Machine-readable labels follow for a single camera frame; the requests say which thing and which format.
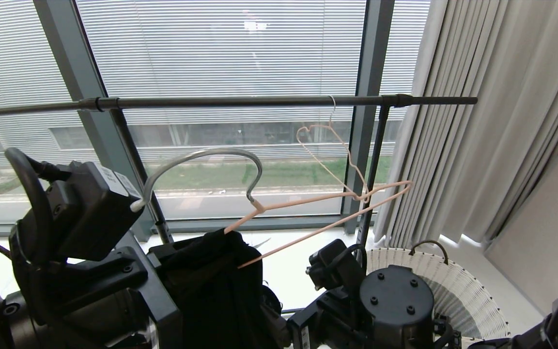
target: laundry basket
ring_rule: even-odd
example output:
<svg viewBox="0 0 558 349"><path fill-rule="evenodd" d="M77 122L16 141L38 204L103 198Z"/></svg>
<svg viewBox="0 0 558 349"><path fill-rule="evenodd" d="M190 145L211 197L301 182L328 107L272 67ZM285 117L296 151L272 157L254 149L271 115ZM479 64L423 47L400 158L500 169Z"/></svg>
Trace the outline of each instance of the laundry basket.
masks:
<svg viewBox="0 0 558 349"><path fill-rule="evenodd" d="M422 243L435 243L443 250L444 257L435 254L415 253ZM380 248L368 252L368 273L389 265L412 268L434 293L434 313L450 318L454 330L462 337L505 338L510 336L509 325L503 314L476 277L449 260L445 248L434 240L417 243L412 250Z"/></svg>

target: floor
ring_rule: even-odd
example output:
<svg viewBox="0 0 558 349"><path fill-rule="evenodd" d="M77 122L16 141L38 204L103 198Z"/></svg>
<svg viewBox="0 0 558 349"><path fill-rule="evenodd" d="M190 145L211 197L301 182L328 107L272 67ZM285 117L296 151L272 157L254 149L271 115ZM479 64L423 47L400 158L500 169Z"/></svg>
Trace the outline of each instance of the floor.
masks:
<svg viewBox="0 0 558 349"><path fill-rule="evenodd" d="M308 231L273 231L273 232L244 232L243 237L251 245L258 245L264 253L279 247L284 243L303 236ZM182 240L198 236L197 234L177 234L175 238ZM322 291L316 291L310 278L305 274L305 267L309 265L308 257L319 248L335 239L342 239L346 245L354 243L355 236L346 236L341 229L333 229L309 240L278 252L266 258L264 263L264 280L277 294L283 303L283 309L301 308L308 305ZM482 253L482 247L468 238L463 237L459 243L454 243L441 237L439 240L447 249L449 258L462 265L485 285L498 303L505 318L510 323L512 334L523 333L540 322L543 316L527 301L520 292L490 263ZM158 236L154 236L142 247L145 251L160 244ZM0 245L7 247L7 240L1 238ZM439 254L430 247L420 247L418 250ZM0 255L0 294L6 295L18 290L13 277L9 261Z"/></svg>

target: basket handle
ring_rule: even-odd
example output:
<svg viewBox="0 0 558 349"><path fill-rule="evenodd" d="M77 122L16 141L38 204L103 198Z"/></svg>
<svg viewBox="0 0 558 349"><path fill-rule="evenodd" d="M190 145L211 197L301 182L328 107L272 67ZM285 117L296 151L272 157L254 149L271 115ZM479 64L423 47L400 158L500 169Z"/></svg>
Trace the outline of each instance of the basket handle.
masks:
<svg viewBox="0 0 558 349"><path fill-rule="evenodd" d="M440 247L440 249L443 251L443 256L445 256L445 264L449 265L449 256L447 256L447 251L445 250L445 247L443 247L443 245L440 244L440 242L436 241L436 240L424 240L421 241L419 243L416 243L411 249L410 252L408 253L409 256L414 256L415 255L415 248L417 248L417 246L419 245L423 245L423 243L433 243L434 245Z"/></svg>

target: curtain fold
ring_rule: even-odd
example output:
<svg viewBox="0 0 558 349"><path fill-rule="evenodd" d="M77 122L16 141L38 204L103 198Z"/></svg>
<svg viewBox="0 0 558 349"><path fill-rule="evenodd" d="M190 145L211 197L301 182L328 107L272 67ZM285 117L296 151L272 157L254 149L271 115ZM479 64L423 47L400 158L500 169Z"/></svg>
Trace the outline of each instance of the curtain fold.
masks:
<svg viewBox="0 0 558 349"><path fill-rule="evenodd" d="M558 1L432 2L412 93L479 101L408 110L374 240L489 241L558 154Z"/></svg>

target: clothes rack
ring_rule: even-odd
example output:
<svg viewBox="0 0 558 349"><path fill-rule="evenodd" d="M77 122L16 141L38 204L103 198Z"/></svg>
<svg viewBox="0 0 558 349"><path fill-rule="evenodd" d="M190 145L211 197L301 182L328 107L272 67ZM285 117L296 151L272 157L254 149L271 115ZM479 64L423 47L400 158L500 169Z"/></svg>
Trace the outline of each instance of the clothes rack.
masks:
<svg viewBox="0 0 558 349"><path fill-rule="evenodd" d="M354 96L354 95L333 95L331 99L327 95L282 95L282 96L257 96L257 97L177 97L177 98L117 98L117 97L97 97L87 98L74 102L60 102L50 104L34 104L29 106L12 106L0 108L0 116L16 115L23 113L42 113L55 111L94 111L110 112L121 115L124 109L154 109L154 108L250 108L250 107L304 107L304 106L380 106L381 112L378 117L378 130L374 139L374 153L372 164L367 177L367 187L372 190L376 177L376 168L380 159L380 150L385 134L385 124L389 117L390 108L401 108L414 105L433 105L433 104L476 104L476 97L413 97L412 95L373 95L373 96ZM141 164L141 158L137 148L133 144L130 130L127 127L118 128L124 139L127 152L132 157L133 163ZM143 166L137 166L140 177L147 178ZM168 243L172 239L166 231L166 224L162 217L162 211L153 197L153 210L157 212L157 227L163 243ZM365 243L372 220L372 212L367 212L361 217L361 225L356 238L357 243Z"/></svg>

